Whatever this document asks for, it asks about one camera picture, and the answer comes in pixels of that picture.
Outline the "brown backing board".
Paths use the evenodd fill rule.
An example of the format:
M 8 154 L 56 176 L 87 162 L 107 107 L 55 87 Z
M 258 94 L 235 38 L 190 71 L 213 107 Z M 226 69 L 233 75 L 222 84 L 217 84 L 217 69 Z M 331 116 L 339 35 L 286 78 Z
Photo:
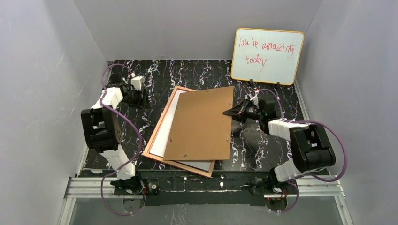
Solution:
M 234 87 L 220 87 L 179 95 L 165 160 L 226 160 L 230 158 Z

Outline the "sky and sea photo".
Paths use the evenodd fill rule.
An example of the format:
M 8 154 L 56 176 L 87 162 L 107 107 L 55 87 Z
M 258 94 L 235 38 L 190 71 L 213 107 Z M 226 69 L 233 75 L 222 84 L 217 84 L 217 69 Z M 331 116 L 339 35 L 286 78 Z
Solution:
M 152 145 L 149 148 L 149 153 L 151 155 L 155 155 L 163 159 L 166 150 L 166 145 L 169 140 L 168 137 L 171 130 L 171 125 L 175 115 L 179 96 L 180 94 L 186 92 L 191 92 L 191 90 L 183 90 L 181 88 L 176 88 L 174 89 L 172 95 L 170 96 L 168 100 L 168 107 L 165 107 L 161 115 L 161 118 L 158 121 L 157 125 L 159 125 L 159 127 L 156 131 L 153 131 L 154 140 L 152 141 Z M 212 163 L 212 161 L 209 160 L 204 160 L 204 161 L 202 160 L 198 162 L 197 161 L 171 161 L 171 162 L 193 167 L 195 169 L 202 170 L 205 172 L 209 172 Z

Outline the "pink wooden photo frame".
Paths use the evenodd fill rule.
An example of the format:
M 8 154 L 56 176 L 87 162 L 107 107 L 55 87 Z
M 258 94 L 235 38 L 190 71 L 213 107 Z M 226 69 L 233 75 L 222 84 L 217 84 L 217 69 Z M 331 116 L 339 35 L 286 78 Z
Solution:
M 181 86 L 176 86 L 173 89 L 142 155 L 167 165 L 210 178 L 215 165 L 214 160 L 188 162 L 163 159 L 179 95 L 186 92 L 194 92 L 194 90 Z

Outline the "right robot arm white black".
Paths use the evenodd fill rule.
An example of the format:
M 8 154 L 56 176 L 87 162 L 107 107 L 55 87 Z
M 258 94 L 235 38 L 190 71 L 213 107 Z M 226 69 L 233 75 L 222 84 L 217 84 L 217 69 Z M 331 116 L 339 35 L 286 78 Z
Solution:
M 223 114 L 242 123 L 247 119 L 256 120 L 265 134 L 290 142 L 292 157 L 269 172 L 268 180 L 274 184 L 317 172 L 336 163 L 325 128 L 313 123 L 299 124 L 283 119 L 274 97 L 259 98 L 257 101 L 245 99 Z

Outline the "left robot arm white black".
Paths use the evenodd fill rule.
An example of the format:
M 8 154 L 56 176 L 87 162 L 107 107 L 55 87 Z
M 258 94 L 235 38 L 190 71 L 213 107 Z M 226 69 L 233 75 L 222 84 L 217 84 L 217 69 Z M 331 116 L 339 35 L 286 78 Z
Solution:
M 102 90 L 98 101 L 89 109 L 81 111 L 84 137 L 89 149 L 102 155 L 116 171 L 119 180 L 136 176 L 136 169 L 122 148 L 122 132 L 117 121 L 116 110 L 120 103 L 143 108 L 149 105 L 147 90 L 142 80 L 131 84 L 115 83 Z

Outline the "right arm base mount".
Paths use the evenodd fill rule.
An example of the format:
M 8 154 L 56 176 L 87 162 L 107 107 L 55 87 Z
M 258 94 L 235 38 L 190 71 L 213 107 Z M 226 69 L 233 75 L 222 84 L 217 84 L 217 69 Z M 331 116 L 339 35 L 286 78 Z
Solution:
M 272 183 L 264 179 L 253 179 L 249 185 L 249 191 L 254 195 L 276 195 L 277 198 L 286 198 L 288 195 L 296 195 L 296 183 Z

